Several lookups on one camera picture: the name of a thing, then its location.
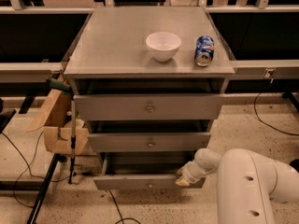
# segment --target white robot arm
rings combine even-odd
[[[275,224],[270,200],[299,202],[295,169],[245,149],[231,149],[222,157],[199,149],[194,161],[179,170],[177,184],[188,186],[216,170],[219,224]]]

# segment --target blue soda can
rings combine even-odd
[[[195,62],[200,66],[207,66],[214,57],[214,40],[211,36],[203,35],[196,41]]]

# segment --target speckled floor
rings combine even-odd
[[[278,161],[289,163],[299,158],[299,137],[279,133],[257,120],[253,100],[255,94],[232,95],[226,99],[219,118],[212,127],[209,147],[223,154],[234,147],[242,147],[261,153]],[[25,115],[16,114],[4,133],[30,161],[36,150],[36,141],[42,130],[27,133],[31,118],[36,114],[42,100],[35,102]],[[17,110],[20,102],[5,99],[5,107]],[[299,114],[289,100],[281,99],[280,94],[262,94],[257,101],[257,111],[261,119],[290,133],[299,133]],[[49,167],[52,154],[45,151],[43,136],[38,143],[32,173],[44,175]],[[8,140],[0,135],[0,178],[15,180],[26,169],[24,161]],[[68,176],[69,162],[59,163],[53,180]],[[92,176],[82,172],[99,174],[99,161],[96,157],[76,157],[73,184],[67,180],[52,182],[45,201],[40,209],[37,224],[79,223],[114,224],[120,216],[111,195],[106,190],[97,190]],[[21,179],[28,179],[26,172]],[[162,189],[162,190],[112,190],[123,218],[134,218],[142,224],[217,224],[216,175],[206,179],[202,189]],[[34,193],[19,193],[20,202],[33,205]],[[297,224],[299,203],[273,203],[277,224]],[[0,223],[27,223],[31,209],[17,203],[12,192],[0,193]],[[125,220],[125,224],[137,223]]]

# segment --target cable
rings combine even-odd
[[[128,217],[128,218],[124,218],[124,219],[122,219],[122,220],[119,220],[118,222],[116,222],[115,224],[119,224],[119,223],[121,223],[121,221],[123,222],[124,220],[133,220],[134,222],[136,222],[136,223],[138,223],[138,224],[141,224],[139,221],[137,221],[136,219],[134,219],[134,218],[130,218],[130,217]]]
[[[259,120],[261,123],[265,124],[266,126],[272,128],[272,129],[274,129],[274,130],[276,130],[276,131],[278,131],[278,132],[285,133],[285,134],[287,134],[287,135],[292,135],[292,136],[299,136],[299,133],[289,133],[289,132],[282,131],[282,130],[280,130],[280,129],[278,129],[278,128],[276,128],[276,127],[274,127],[274,126],[272,126],[272,125],[270,125],[270,124],[268,124],[268,123],[266,123],[266,122],[264,122],[264,121],[261,120],[261,118],[259,117],[258,112],[257,112],[257,110],[256,110],[256,102],[257,102],[257,99],[258,99],[258,97],[259,97],[260,95],[261,95],[261,93],[259,93],[259,94],[255,97],[255,99],[254,99],[254,103],[253,103],[254,112],[255,112],[255,115],[256,115],[256,117],[258,118],[258,120]]]
[[[18,148],[14,145],[14,143],[10,140],[10,138],[9,138],[6,134],[2,133],[2,135],[8,140],[8,142],[9,142],[12,146],[14,146],[14,148],[18,151],[18,153],[21,155],[21,157],[23,158],[23,160],[25,161],[25,163],[26,163],[26,165],[27,165],[27,168],[26,168],[26,169],[19,175],[19,177],[18,177],[17,180],[15,181],[14,186],[13,186],[13,189],[12,189],[12,192],[13,192],[13,196],[14,196],[15,200],[16,200],[19,204],[21,204],[21,205],[23,205],[23,206],[25,206],[25,207],[28,207],[28,208],[33,208],[33,206],[24,204],[24,203],[22,203],[20,200],[18,200],[15,190],[16,190],[18,181],[20,180],[21,176],[22,176],[27,170],[29,170],[29,174],[30,174],[31,177],[38,177],[38,178],[42,178],[42,179],[45,180],[45,177],[43,177],[43,176],[40,176],[40,175],[33,175],[32,172],[31,172],[31,168],[30,168],[31,165],[32,165],[32,163],[34,162],[34,160],[35,160],[35,158],[36,158],[36,153],[37,153],[38,143],[39,143],[39,140],[40,140],[42,134],[43,134],[43,132],[42,132],[42,133],[38,136],[38,138],[37,138],[35,154],[34,154],[32,160],[31,160],[31,162],[30,162],[30,164],[29,164],[28,161],[25,159],[25,157],[22,155],[22,153],[19,151],[19,149],[18,149]],[[63,178],[63,179],[61,179],[61,180],[51,180],[51,182],[61,182],[61,181],[66,180],[67,178],[68,178],[68,177],[65,177],[65,178]]]
[[[134,222],[136,222],[136,223],[138,223],[138,224],[141,224],[139,221],[137,221],[137,220],[134,219],[134,218],[130,218],[130,217],[123,218],[123,217],[122,217],[122,214],[121,214],[121,210],[120,210],[118,204],[116,203],[116,200],[115,200],[115,198],[114,198],[114,196],[113,196],[111,190],[109,190],[108,192],[110,193],[110,195],[111,195],[111,197],[112,197],[112,199],[113,199],[113,202],[114,202],[114,204],[115,204],[115,206],[116,206],[116,208],[117,208],[117,210],[118,210],[118,212],[119,212],[119,215],[120,215],[120,217],[121,217],[121,220],[119,220],[119,221],[116,222],[115,224],[119,224],[119,223],[121,223],[121,222],[122,222],[122,224],[124,224],[124,220],[133,220]]]

